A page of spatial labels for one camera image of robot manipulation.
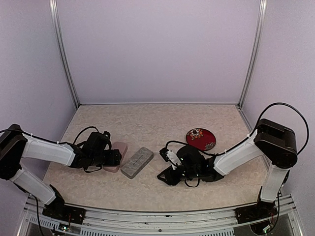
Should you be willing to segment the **pink glasses case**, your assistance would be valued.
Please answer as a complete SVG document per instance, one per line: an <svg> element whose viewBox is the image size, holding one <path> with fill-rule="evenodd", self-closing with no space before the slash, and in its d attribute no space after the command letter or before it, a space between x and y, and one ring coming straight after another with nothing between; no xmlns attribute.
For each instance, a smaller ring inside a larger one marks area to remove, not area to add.
<svg viewBox="0 0 315 236"><path fill-rule="evenodd" d="M109 156L105 161L105 165L103 165L103 169L108 172L116 173L121 167L127 149L127 143L114 142L112 148L105 151Z"/></svg>

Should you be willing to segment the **grey glasses case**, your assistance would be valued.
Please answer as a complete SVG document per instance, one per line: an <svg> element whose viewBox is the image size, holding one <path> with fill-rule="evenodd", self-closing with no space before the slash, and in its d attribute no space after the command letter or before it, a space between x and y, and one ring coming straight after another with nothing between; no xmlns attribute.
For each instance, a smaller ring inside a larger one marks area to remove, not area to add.
<svg viewBox="0 0 315 236"><path fill-rule="evenodd" d="M135 178L140 171L153 159L154 153L141 147L122 167L121 172L129 179Z"/></svg>

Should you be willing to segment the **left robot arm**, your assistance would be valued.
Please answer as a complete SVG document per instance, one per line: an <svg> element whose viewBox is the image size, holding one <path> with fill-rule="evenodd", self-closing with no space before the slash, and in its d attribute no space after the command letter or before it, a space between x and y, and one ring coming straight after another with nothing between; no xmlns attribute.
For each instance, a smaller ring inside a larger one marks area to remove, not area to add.
<svg viewBox="0 0 315 236"><path fill-rule="evenodd" d="M63 221L82 222L84 209L67 206L58 190L28 171L21 159L59 163L82 169L86 173L89 172L89 167L96 167L97 170L116 167L120 165L122 155L118 149L112 148L110 137L109 132L100 133L95 128L88 139L79 144L57 142L29 134L19 125L13 124L0 132L0 177L42 202L43 215Z"/></svg>

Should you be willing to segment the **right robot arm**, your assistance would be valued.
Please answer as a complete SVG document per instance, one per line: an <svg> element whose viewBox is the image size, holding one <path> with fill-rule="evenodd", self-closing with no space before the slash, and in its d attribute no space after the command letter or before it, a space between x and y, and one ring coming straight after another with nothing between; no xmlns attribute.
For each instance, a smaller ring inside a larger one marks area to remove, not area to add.
<svg viewBox="0 0 315 236"><path fill-rule="evenodd" d="M243 164L259 156L267 157L271 164L256 204L235 209L239 224L267 218L279 212L275 205L278 192L298 157L294 131L264 118L243 142L211 158L206 159L201 151L190 145L180 148L177 153L164 147L159 153L171 166L157 178L170 186L194 178L204 182L219 181Z"/></svg>

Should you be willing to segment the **red floral plate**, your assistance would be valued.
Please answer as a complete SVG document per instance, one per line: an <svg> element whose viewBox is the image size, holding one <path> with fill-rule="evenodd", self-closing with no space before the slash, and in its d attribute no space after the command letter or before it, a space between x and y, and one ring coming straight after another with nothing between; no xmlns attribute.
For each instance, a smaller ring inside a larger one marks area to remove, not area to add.
<svg viewBox="0 0 315 236"><path fill-rule="evenodd" d="M217 140L209 130L194 128L186 134L186 142L202 151L208 151L216 145Z"/></svg>

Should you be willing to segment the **front aluminium rail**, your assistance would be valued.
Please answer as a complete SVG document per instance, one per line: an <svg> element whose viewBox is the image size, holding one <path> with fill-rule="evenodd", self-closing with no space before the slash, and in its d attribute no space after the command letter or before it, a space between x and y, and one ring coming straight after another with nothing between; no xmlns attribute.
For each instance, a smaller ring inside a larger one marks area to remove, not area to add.
<svg viewBox="0 0 315 236"><path fill-rule="evenodd" d="M305 232L290 195L276 201L280 213L239 223L236 206L175 212L141 212L84 207L81 224L43 216L43 205L28 197L16 235L55 236L241 236L253 235L261 222L276 221L271 236L303 236Z"/></svg>

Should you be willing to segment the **left aluminium frame post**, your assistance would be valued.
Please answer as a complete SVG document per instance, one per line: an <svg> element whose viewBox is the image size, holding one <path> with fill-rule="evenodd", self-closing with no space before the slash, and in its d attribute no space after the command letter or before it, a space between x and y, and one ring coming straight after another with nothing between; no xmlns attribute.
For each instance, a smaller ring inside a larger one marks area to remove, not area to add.
<svg viewBox="0 0 315 236"><path fill-rule="evenodd" d="M66 78L66 82L70 91L71 99L74 104L75 109L77 110L80 107L80 101L77 95L77 91L72 79L72 75L69 68L68 59L66 56L66 50L63 42L62 28L59 19L58 5L56 0L49 0L50 12L52 17L52 23L55 30L58 50Z"/></svg>

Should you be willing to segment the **aluminium frame post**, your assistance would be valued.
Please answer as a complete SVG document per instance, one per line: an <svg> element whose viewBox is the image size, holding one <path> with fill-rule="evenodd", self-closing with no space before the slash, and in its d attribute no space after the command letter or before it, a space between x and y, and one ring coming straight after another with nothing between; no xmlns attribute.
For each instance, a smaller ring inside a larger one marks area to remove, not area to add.
<svg viewBox="0 0 315 236"><path fill-rule="evenodd" d="M246 72L245 82L241 91L241 96L238 101L238 107L240 110L244 107L245 100L248 95L250 84L252 81L255 63L258 56L260 41L261 41L261 37L263 33L267 2L268 0L261 0L259 2L259 11L258 11L258 18L257 18L256 29L255 29L254 41L253 41L253 46L252 46L252 52L251 52L250 61L249 61L249 65Z"/></svg>
<svg viewBox="0 0 315 236"><path fill-rule="evenodd" d="M80 107L80 101L77 95L77 91L72 79L72 75L69 68L68 59L66 56L66 50L63 42L62 28L59 19L58 5L56 0L49 0L50 12L52 17L52 23L55 30L58 50L66 78L66 82L70 91L71 99L74 104L75 109L77 110Z"/></svg>

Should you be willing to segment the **right aluminium frame post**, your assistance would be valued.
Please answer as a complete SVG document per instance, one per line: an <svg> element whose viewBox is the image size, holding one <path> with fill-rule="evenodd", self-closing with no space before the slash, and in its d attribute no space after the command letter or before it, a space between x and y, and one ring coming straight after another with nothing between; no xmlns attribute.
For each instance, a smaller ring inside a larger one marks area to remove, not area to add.
<svg viewBox="0 0 315 236"><path fill-rule="evenodd" d="M253 41L253 46L252 46L252 52L251 52L250 61L249 61L249 65L246 72L245 82L241 91L241 96L238 101L238 107L240 110L244 107L245 100L248 95L250 84L252 81L255 63L258 56L260 41L261 41L261 37L263 33L267 2L268 0L261 0L259 2L259 11L258 11L258 18L257 18L256 29L255 29L254 41Z"/></svg>

